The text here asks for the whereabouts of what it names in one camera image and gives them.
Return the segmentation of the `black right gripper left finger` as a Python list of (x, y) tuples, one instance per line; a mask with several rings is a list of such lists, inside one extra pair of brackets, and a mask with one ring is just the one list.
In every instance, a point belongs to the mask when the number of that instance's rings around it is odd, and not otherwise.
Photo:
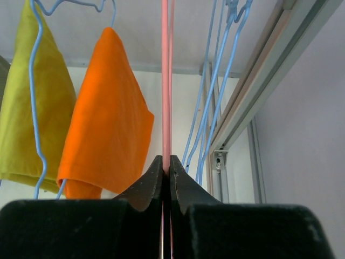
[(138, 212), (162, 207), (162, 156), (157, 155), (147, 171), (114, 199), (127, 201)]

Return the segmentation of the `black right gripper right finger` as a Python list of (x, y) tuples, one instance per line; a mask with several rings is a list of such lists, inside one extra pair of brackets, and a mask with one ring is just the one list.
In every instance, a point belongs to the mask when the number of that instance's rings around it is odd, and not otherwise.
[(170, 156), (169, 175), (172, 215), (185, 215), (188, 208), (194, 205), (222, 204), (185, 171), (176, 155)]

